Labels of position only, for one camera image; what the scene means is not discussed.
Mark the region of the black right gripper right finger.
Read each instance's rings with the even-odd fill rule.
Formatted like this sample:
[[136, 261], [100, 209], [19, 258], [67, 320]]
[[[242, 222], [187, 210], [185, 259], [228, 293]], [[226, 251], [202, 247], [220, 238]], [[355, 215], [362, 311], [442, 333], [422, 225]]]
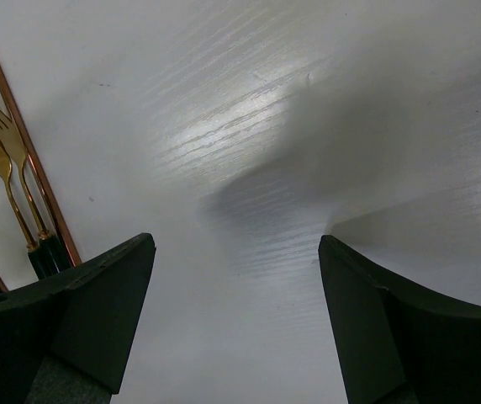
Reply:
[[481, 306], [391, 272], [330, 235], [319, 259], [350, 403], [481, 403]]

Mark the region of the gold fork green handle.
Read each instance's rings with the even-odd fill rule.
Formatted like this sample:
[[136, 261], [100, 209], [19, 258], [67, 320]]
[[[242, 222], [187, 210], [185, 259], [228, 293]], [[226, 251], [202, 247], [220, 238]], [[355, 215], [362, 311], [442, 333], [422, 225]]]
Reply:
[[13, 171], [12, 168], [13, 165], [11, 163], [11, 159], [0, 142], [0, 178], [4, 183], [8, 201], [13, 209], [13, 213], [15, 214], [15, 217], [18, 221], [21, 232], [24, 235], [28, 259], [34, 269], [37, 278], [44, 279], [49, 274], [48, 268], [42, 258], [40, 246], [32, 236], [31, 230], [29, 229], [13, 196], [13, 191], [11, 189], [11, 175]]
[[18, 179], [24, 196], [28, 202], [38, 233], [32, 236], [38, 242], [42, 258], [48, 268], [49, 274], [46, 278], [58, 274], [71, 267], [67, 255], [61, 251], [61, 242], [57, 235], [48, 230], [38, 206], [30, 192], [25, 178], [25, 168], [28, 162], [28, 153], [20, 138], [16, 125], [11, 119], [0, 110], [0, 142], [8, 153], [13, 165], [12, 173], [18, 174]]

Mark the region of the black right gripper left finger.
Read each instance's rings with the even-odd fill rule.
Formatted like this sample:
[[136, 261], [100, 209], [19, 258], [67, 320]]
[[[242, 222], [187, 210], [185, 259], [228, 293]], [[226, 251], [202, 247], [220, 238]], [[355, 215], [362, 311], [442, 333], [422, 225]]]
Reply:
[[156, 245], [142, 233], [74, 268], [0, 290], [0, 403], [108, 403], [119, 393]]

